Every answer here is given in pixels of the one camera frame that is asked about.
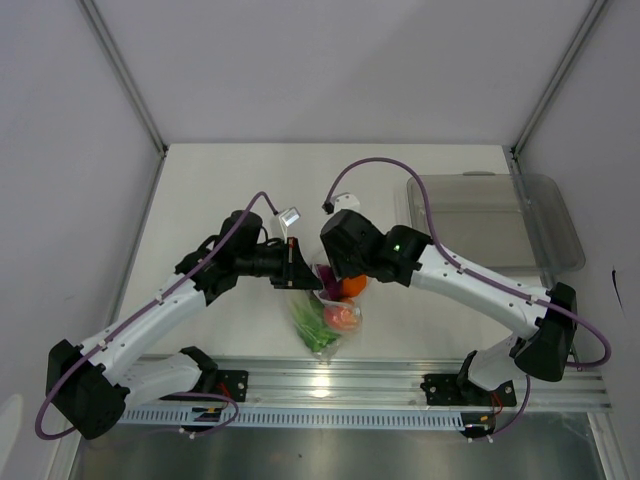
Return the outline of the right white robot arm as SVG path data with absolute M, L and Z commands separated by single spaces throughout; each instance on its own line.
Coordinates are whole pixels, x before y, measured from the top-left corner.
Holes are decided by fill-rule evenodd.
M 468 354 L 456 380 L 458 395 L 479 403 L 507 381 L 529 376 L 558 382 L 564 376 L 575 335 L 573 288 L 526 287 L 468 263 L 429 235 L 405 225 L 383 233 L 349 209 L 334 214 L 320 239 L 334 273 L 365 275 L 437 293 L 497 321 L 510 336 L 489 349 Z

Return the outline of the clear zip top bag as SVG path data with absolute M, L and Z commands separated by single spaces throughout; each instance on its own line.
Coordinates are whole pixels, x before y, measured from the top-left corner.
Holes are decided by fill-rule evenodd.
M 370 280 L 366 275 L 336 276 L 324 251 L 309 264 L 321 281 L 319 290 L 293 290 L 285 295 L 292 326 L 310 354 L 329 363 L 340 347 L 361 330 L 361 299 Z

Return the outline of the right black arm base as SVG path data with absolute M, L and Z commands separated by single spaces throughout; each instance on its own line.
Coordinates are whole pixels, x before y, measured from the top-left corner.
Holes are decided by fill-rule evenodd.
M 496 390 L 483 390 L 476 385 L 458 381 L 457 374 L 432 373 L 422 377 L 421 390 L 429 406 L 462 407 L 515 407 L 517 398 L 512 381 Z

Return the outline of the green lettuce leaf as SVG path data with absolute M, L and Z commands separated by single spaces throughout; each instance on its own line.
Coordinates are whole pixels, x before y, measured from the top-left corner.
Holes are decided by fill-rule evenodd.
M 312 354 L 323 354 L 341 339 L 325 324 L 324 305 L 315 296 L 297 296 L 290 307 L 297 334 Z

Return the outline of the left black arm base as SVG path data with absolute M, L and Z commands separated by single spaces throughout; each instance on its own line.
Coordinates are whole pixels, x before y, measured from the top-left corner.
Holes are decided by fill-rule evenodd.
M 217 370 L 215 374 L 204 373 L 195 386 L 183 395 L 172 394 L 162 400 L 198 400 L 197 394 L 215 394 L 243 403 L 249 386 L 249 372 L 246 370 Z

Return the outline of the purple red onion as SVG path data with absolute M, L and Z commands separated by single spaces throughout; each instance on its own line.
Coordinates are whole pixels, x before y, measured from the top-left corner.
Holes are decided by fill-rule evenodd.
M 335 277 L 330 265 L 316 265 L 319 278 L 323 284 L 323 295 L 331 301 L 337 301 L 341 298 L 342 287 L 341 282 Z

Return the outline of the aluminium mounting rail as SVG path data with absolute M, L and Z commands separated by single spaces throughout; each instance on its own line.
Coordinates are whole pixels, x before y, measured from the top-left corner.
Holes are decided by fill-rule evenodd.
M 458 362 L 218 357 L 223 370 L 249 373 L 247 406 L 406 410 L 426 404 L 426 374 L 456 373 Z M 558 383 L 533 379 L 528 412 L 608 412 L 600 373 L 569 371 Z

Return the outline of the orange fruit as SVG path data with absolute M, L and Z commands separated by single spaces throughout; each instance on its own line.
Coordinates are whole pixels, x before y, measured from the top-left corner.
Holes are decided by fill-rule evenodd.
M 346 298 L 358 297 L 367 287 L 368 278 L 366 275 L 359 275 L 341 280 L 341 295 Z

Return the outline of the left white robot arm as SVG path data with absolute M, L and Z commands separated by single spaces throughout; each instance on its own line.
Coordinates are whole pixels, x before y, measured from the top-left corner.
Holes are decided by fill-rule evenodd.
M 147 349 L 182 321 L 204 311 L 239 278 L 266 278 L 280 290 L 317 290 L 320 279 L 294 237 L 261 241 L 262 218 L 237 210 L 176 266 L 153 300 L 77 345 L 67 340 L 49 352 L 46 404 L 53 405 L 87 440 L 96 439 L 139 405 L 159 399 L 237 401 L 217 363 L 190 346 L 139 364 Z

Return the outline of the peach fruit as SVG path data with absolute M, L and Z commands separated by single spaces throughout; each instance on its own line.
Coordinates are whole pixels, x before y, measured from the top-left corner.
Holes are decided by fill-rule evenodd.
M 352 299 L 326 305 L 323 316 L 325 324 L 336 332 L 355 332 L 361 326 L 360 310 Z

